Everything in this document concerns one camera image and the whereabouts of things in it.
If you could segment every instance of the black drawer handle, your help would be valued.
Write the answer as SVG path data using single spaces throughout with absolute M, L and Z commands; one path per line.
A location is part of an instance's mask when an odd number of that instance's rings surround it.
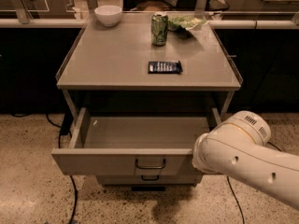
M 138 169 L 163 169 L 166 167 L 166 159 L 163 159 L 162 166 L 140 166 L 138 163 L 138 159 L 135 160 L 135 167 Z
M 153 177 L 153 178 L 145 178 L 143 175 L 141 176 L 141 179 L 143 180 L 143 181 L 158 181 L 159 180 L 159 176 L 158 175 L 156 175 L 156 177 Z

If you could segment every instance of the bowl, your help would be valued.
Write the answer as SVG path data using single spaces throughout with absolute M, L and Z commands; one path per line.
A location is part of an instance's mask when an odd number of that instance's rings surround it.
M 104 5 L 94 10 L 96 18 L 105 26 L 115 26 L 121 20 L 122 9 L 119 6 Z

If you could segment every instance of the speckled floor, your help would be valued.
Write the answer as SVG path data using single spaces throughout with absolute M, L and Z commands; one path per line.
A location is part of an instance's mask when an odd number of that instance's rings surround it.
M 299 114 L 263 114 L 272 129 L 271 142 L 299 155 Z M 50 119 L 59 124 L 63 116 Z M 70 178 L 50 152 L 59 128 L 45 115 L 14 118 L 0 115 L 0 223 L 68 223 L 74 204 Z M 63 145 L 68 137 L 63 138 Z M 195 188 L 131 192 L 103 188 L 94 176 L 74 176 L 78 205 L 73 223 L 242 223 L 223 175 L 205 175 Z M 299 223 L 299 212 L 231 180 L 246 223 Z

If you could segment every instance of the soda can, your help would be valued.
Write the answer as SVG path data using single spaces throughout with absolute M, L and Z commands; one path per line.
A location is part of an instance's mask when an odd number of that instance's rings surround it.
M 156 12 L 151 18 L 151 43 L 163 46 L 166 43 L 168 16 L 165 12 Z

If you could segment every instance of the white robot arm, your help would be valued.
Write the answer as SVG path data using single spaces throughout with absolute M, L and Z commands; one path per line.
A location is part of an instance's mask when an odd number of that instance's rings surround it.
M 192 164 L 203 173 L 222 173 L 299 210 L 299 157 L 264 147 L 271 136 L 258 115 L 241 111 L 194 146 Z

